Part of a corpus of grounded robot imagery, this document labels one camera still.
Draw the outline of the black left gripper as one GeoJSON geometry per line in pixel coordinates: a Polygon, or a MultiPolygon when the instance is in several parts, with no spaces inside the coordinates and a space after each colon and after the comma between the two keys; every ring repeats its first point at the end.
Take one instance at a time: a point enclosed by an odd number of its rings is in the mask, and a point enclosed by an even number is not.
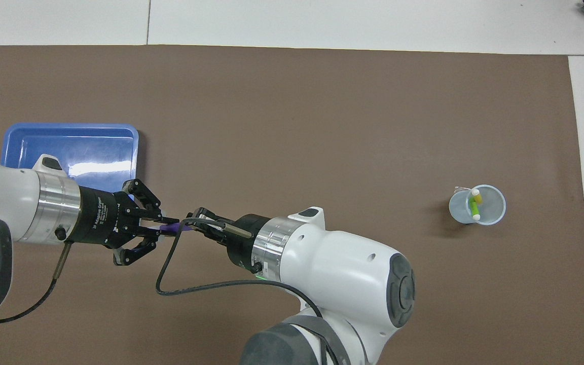
{"type": "Polygon", "coordinates": [[[164,235],[160,226],[139,226],[139,218],[161,224],[175,224],[180,220],[167,217],[161,211],[161,201],[139,179],[126,180],[122,192],[79,187],[80,211],[71,232],[76,243],[103,245],[114,249],[114,265],[129,266],[156,249],[156,242],[164,235]],[[141,207],[129,196],[134,196],[141,207]],[[143,240],[134,248],[121,246],[136,237],[143,240]]]}

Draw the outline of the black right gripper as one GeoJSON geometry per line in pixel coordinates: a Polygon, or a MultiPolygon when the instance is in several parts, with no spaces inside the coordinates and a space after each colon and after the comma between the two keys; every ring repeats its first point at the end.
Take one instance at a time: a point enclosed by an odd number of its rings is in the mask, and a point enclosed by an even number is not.
{"type": "Polygon", "coordinates": [[[193,212],[188,213],[189,227],[206,238],[217,242],[218,244],[227,248],[227,254],[230,261],[241,268],[261,268],[262,264],[252,262],[253,243],[261,231],[261,228],[268,221],[269,217],[246,214],[236,221],[224,218],[211,212],[209,209],[200,207],[193,212]],[[236,236],[236,234],[226,235],[222,229],[227,227],[237,227],[248,233],[251,233],[250,238],[236,236]]]}

